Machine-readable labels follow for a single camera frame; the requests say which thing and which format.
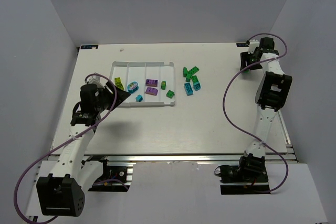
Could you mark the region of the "teal oval flower lego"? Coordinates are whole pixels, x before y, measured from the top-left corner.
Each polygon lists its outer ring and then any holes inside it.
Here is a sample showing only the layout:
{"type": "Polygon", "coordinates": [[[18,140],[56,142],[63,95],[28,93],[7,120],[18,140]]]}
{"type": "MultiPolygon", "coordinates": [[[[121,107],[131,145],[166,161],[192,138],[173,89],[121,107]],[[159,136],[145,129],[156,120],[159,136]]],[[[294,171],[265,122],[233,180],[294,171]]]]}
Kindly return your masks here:
{"type": "Polygon", "coordinates": [[[139,84],[138,84],[136,81],[130,82],[130,83],[127,85],[127,91],[128,91],[130,94],[135,93],[138,89],[139,89],[139,84]]]}

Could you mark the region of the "lime green lego brick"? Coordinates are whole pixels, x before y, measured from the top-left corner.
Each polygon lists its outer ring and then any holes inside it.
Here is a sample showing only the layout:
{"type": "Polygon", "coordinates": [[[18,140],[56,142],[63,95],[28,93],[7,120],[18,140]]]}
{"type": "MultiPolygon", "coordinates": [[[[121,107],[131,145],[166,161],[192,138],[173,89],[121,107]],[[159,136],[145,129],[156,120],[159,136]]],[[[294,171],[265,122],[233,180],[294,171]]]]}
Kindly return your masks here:
{"type": "Polygon", "coordinates": [[[120,77],[117,77],[117,78],[114,79],[114,84],[115,84],[115,85],[120,85],[120,84],[122,84],[120,77]]]}

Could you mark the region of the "teal small lego cube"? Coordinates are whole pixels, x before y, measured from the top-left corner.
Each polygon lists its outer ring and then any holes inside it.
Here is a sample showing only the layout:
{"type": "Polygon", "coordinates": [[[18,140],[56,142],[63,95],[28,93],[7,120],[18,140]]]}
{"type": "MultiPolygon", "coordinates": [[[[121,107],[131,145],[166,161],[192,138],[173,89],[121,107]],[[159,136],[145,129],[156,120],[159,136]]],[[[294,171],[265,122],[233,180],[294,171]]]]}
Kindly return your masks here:
{"type": "Polygon", "coordinates": [[[141,102],[143,100],[143,96],[142,95],[137,95],[136,96],[136,102],[141,102]]]}

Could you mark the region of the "purple arch lego brick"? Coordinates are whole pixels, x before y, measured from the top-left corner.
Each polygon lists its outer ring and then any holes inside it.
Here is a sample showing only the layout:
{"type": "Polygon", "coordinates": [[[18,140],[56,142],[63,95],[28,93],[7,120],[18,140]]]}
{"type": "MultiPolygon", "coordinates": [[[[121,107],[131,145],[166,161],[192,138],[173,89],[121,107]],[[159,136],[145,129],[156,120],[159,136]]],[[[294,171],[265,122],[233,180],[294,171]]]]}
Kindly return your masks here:
{"type": "Polygon", "coordinates": [[[158,89],[154,87],[147,87],[145,90],[145,94],[156,96],[158,94],[158,89]]]}

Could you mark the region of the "green lego piece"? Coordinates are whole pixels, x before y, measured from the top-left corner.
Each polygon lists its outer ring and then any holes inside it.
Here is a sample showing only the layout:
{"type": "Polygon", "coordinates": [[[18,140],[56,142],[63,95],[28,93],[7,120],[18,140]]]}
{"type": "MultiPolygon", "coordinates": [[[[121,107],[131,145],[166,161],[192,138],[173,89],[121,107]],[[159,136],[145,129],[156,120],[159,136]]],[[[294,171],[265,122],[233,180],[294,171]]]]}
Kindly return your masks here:
{"type": "Polygon", "coordinates": [[[161,82],[161,89],[162,89],[162,90],[165,90],[165,89],[166,89],[166,82],[165,82],[165,81],[162,81],[162,82],[161,82]]]}

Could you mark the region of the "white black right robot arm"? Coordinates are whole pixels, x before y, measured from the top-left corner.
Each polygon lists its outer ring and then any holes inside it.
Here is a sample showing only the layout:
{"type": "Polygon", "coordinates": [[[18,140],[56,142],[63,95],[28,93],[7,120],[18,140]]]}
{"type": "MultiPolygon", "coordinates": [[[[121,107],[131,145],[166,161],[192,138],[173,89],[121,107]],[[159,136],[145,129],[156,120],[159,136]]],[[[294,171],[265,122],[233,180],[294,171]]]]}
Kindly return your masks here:
{"type": "Polygon", "coordinates": [[[244,151],[244,159],[263,163],[266,153],[264,144],[276,114],[285,105],[292,76],[282,70],[277,59],[279,52],[272,38],[264,37],[260,41],[252,39],[247,41],[247,45],[248,51],[240,54],[240,68],[261,69],[263,78],[255,96],[257,116],[253,135],[258,138],[253,139],[244,151]]]}

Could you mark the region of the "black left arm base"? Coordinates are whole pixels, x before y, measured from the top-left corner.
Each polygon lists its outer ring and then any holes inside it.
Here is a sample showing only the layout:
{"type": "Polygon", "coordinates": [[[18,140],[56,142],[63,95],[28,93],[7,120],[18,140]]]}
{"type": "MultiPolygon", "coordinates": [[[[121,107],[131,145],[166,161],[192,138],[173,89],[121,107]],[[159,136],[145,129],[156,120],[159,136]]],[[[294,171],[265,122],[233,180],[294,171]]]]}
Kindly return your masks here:
{"type": "Polygon", "coordinates": [[[85,161],[82,161],[82,167],[89,162],[102,163],[103,174],[95,180],[88,191],[127,192],[132,180],[132,164],[113,162],[107,156],[91,155],[85,161]]]}

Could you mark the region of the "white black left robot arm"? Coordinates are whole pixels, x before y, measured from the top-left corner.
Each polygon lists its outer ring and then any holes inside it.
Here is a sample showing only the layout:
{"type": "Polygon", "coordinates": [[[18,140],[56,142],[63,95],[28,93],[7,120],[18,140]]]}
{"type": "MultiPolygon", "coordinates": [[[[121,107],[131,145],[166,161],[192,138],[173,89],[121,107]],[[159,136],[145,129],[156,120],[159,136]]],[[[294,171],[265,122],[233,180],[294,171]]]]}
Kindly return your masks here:
{"type": "Polygon", "coordinates": [[[85,193],[103,175],[101,161],[82,159],[97,130],[101,113],[109,112],[123,103],[130,93],[97,81],[80,88],[80,101],[72,111],[69,137],[71,143],[62,148],[57,163],[47,176],[40,176],[37,195],[45,216],[80,216],[85,205],[85,193]]]}

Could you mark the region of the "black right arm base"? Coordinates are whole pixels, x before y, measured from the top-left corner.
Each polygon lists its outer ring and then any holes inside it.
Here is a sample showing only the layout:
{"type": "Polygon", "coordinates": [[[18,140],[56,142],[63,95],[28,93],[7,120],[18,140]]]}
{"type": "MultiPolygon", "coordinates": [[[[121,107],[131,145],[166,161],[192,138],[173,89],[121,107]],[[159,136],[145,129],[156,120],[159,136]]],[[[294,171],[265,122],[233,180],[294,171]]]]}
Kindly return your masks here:
{"type": "Polygon", "coordinates": [[[220,178],[222,195],[270,194],[264,157],[243,155],[238,165],[221,165],[214,175],[220,178]]]}

